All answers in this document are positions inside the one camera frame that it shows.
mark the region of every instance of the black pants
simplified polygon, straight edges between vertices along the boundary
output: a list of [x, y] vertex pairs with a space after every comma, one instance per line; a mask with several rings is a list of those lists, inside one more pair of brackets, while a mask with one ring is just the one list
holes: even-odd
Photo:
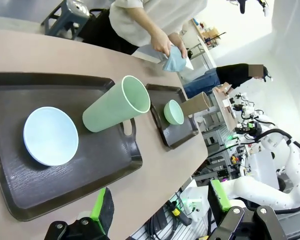
[[118, 36], [109, 19], [110, 10], [105, 10], [95, 19], [90, 19], [82, 29], [83, 42], [111, 49], [124, 54], [133, 54], [139, 47]]

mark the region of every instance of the person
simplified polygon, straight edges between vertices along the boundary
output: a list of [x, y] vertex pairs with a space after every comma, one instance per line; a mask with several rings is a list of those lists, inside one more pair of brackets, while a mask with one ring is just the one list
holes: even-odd
[[207, 94], [218, 85], [222, 86], [217, 87], [216, 90], [219, 93], [225, 92], [228, 95], [235, 88], [252, 78], [266, 81], [267, 76], [269, 77], [268, 70], [263, 65], [240, 63], [212, 68], [206, 71], [204, 75], [185, 84], [183, 88], [189, 99], [202, 92]]
[[187, 49], [179, 33], [186, 21], [207, 6], [207, 1], [115, 0], [96, 18], [93, 32], [83, 42], [129, 55], [151, 44], [167, 57], [174, 44], [186, 58]]

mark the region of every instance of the blue stool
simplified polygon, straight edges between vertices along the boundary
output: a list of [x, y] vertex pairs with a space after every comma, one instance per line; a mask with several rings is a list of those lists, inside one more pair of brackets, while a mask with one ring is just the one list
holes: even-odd
[[[71, 29], [72, 36], [69, 39], [74, 40], [87, 23], [89, 17], [89, 10], [81, 1], [63, 0], [41, 25], [44, 26], [44, 34], [53, 37], [58, 37], [62, 30], [68, 31]], [[49, 20], [51, 19], [56, 21], [52, 26], [49, 26]]]

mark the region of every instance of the bowl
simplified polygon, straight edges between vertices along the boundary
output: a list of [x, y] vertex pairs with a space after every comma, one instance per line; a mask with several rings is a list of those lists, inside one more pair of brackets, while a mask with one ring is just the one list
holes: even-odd
[[185, 121], [184, 113], [182, 109], [175, 100], [170, 100], [163, 110], [165, 119], [173, 125], [181, 125]]
[[23, 140], [30, 155], [46, 166], [69, 162], [79, 145], [74, 122], [66, 113], [51, 106], [38, 108], [29, 115]]

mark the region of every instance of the small green bowl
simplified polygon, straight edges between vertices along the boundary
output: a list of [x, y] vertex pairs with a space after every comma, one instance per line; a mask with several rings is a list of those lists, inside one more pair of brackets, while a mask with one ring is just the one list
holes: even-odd
[[170, 100], [163, 110], [165, 119], [173, 125], [181, 125], [185, 121], [184, 113], [180, 105], [175, 100]]

